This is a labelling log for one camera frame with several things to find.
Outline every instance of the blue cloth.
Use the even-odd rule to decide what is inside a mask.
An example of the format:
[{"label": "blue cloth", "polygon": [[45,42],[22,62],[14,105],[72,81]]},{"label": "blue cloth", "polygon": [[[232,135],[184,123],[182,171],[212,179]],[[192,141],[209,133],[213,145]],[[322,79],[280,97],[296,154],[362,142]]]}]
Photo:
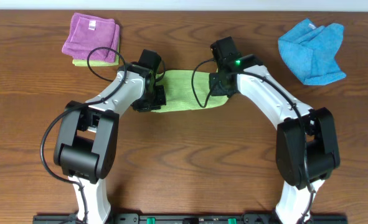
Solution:
[{"label": "blue cloth", "polygon": [[316,27],[305,19],[279,38],[279,53],[304,85],[327,85],[346,77],[334,59],[343,32],[340,24]]}]

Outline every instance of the folded green towel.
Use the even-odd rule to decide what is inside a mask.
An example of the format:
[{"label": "folded green towel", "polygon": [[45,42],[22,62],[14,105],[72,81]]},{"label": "folded green towel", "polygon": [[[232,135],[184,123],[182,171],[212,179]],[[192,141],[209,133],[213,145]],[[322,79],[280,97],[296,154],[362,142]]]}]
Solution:
[{"label": "folded green towel", "polygon": [[[120,52],[119,49],[120,49],[120,42],[117,45],[117,52]],[[87,67],[87,60],[73,59],[72,63],[74,64],[74,66]],[[99,61],[99,60],[90,60],[90,65],[91,67],[106,67],[106,66],[119,65],[119,56],[116,55],[116,60],[113,63]]]},{"label": "folded green towel", "polygon": [[[191,70],[168,70],[164,78],[158,82],[164,85],[166,92],[166,105],[160,110],[154,110],[157,113],[184,110],[199,110],[201,108],[195,99],[191,87],[191,78],[193,71]],[[209,73],[196,72],[194,87],[201,103],[204,103],[209,93]],[[206,108],[214,108],[227,102],[226,96],[211,96]]]}]

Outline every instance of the white wall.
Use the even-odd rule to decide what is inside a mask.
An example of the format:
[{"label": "white wall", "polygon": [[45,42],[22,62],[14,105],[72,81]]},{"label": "white wall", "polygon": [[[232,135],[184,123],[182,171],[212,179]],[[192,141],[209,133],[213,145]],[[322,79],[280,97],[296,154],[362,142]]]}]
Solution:
[{"label": "white wall", "polygon": [[368,0],[0,0],[0,9],[368,12]]}]

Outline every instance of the folded purple towel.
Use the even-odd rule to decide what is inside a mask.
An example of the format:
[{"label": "folded purple towel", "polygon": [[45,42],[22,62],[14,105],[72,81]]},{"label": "folded purple towel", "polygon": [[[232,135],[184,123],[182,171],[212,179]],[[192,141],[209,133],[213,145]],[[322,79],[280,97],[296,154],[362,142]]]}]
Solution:
[{"label": "folded purple towel", "polygon": [[[117,49],[120,27],[113,19],[102,19],[75,13],[70,23],[70,33],[62,52],[73,59],[87,59],[91,50],[97,47]],[[97,50],[91,60],[114,62],[116,54],[107,50]]]}]

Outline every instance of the wooden table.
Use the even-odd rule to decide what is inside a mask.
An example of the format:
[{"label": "wooden table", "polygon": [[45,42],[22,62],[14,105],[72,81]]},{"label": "wooden table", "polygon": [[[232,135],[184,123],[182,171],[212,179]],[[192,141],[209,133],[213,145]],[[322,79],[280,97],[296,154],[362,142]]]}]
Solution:
[{"label": "wooden table", "polygon": [[[0,223],[30,223],[37,213],[72,213],[73,187],[45,172],[40,139],[70,100],[107,86],[61,53],[73,11],[0,11]],[[345,213],[368,223],[368,13],[82,11],[114,18],[121,53],[136,61],[157,51],[167,69],[192,70],[211,58],[209,45],[231,35],[243,54],[258,55],[289,92],[334,115],[341,166],[318,192],[314,213]],[[336,57],[347,78],[304,86],[278,53],[278,38],[305,18],[346,28]],[[109,78],[117,67],[98,69]],[[203,71],[215,70],[205,65]],[[46,144],[54,166],[57,130]],[[113,207],[143,213],[242,213],[272,210],[283,179],[275,165],[276,132],[237,95],[208,110],[126,112],[120,120],[108,196]]]}]

